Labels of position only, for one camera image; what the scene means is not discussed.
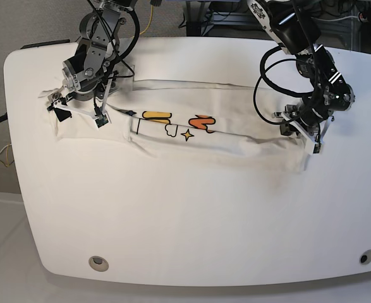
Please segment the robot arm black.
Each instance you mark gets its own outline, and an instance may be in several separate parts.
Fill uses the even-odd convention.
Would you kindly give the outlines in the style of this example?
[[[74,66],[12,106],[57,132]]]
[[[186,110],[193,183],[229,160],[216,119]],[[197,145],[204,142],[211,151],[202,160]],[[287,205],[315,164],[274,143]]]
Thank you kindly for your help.
[[[258,80],[276,92],[299,99],[299,103],[287,104],[284,110],[274,112],[272,119],[262,113],[258,116],[267,124],[278,126],[283,136],[303,136],[307,152],[318,154],[334,113],[347,111],[354,103],[353,89],[336,68],[330,52],[317,43],[321,31],[303,6],[296,1],[248,1],[247,5],[277,44],[261,58]],[[279,51],[291,55],[299,74],[310,80],[311,92],[288,90],[268,78],[267,72],[277,64],[268,66],[266,62]]]
[[[134,69],[125,62],[140,36],[140,23],[135,1],[89,1],[92,12],[80,22],[80,38],[74,56],[63,62],[63,86],[48,96],[48,112],[59,122],[72,113],[88,116],[97,127],[109,122],[107,98],[115,91],[116,80],[132,78]],[[132,41],[124,52],[119,51],[118,31],[128,13],[135,25]]]

